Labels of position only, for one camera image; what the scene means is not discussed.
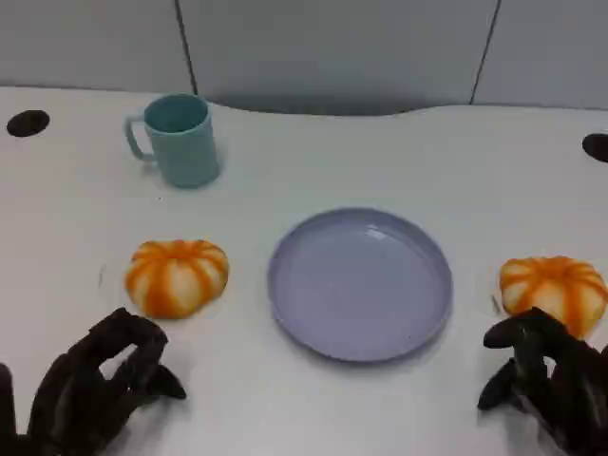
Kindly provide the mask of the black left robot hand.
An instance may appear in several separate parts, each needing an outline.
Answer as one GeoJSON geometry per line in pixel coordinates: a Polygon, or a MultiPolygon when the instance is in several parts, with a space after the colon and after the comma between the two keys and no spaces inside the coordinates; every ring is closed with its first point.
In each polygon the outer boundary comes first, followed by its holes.
{"type": "Polygon", "coordinates": [[[16,427],[12,375],[2,366],[2,454],[97,455],[138,408],[161,398],[185,399],[181,381],[161,362],[167,342],[156,323],[114,311],[54,360],[24,434],[16,427]]]}

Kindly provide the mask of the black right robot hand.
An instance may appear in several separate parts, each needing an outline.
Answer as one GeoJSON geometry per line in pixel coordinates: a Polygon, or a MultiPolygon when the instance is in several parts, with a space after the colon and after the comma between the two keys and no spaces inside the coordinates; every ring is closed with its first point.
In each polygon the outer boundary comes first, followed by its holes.
{"type": "Polygon", "coordinates": [[[479,411],[511,406],[534,416],[568,455],[607,453],[607,350],[578,340],[539,308],[493,325],[484,346],[513,355],[485,383],[479,411]]]}

